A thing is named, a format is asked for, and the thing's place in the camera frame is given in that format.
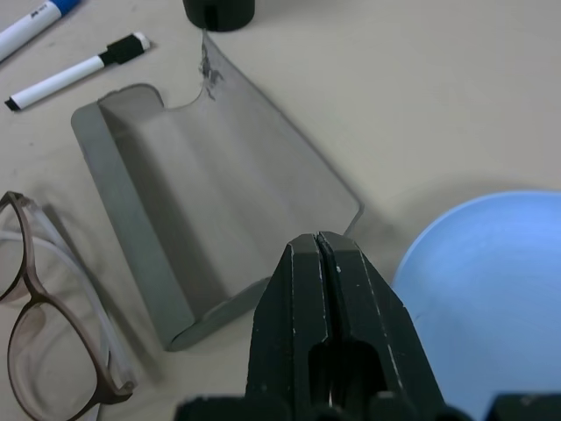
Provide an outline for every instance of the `light blue plate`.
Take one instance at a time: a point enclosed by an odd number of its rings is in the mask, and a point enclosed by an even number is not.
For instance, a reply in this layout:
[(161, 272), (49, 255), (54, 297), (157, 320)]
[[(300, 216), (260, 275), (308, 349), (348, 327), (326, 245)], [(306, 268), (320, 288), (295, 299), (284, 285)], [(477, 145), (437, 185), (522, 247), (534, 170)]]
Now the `light blue plate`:
[(393, 287), (452, 406), (481, 420), (500, 392), (561, 391), (561, 194), (500, 193), (448, 211)]

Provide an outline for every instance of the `table surface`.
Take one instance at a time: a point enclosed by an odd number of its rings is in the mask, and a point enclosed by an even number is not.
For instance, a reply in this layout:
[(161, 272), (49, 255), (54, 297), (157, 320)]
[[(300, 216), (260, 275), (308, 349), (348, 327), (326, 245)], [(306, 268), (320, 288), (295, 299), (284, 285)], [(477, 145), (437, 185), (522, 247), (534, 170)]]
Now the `table surface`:
[[(0, 3), (0, 28), (36, 0)], [(367, 203), (359, 244), (391, 281), (430, 220), (504, 189), (561, 187), (559, 2), (257, 0), (224, 53), (306, 133)], [(164, 353), (70, 127), (80, 106), (148, 82), (167, 106), (201, 88), (199, 30), (180, 0), (83, 0), (0, 65), (9, 95), (142, 31), (156, 47), (14, 114), (0, 108), (0, 190), (61, 215), (82, 258), (124, 314), (139, 387), (106, 420), (172, 419), (197, 394), (245, 387), (252, 315), (187, 351)], [(0, 310), (5, 359), (16, 309)], [(0, 364), (3, 420), (26, 419)]]

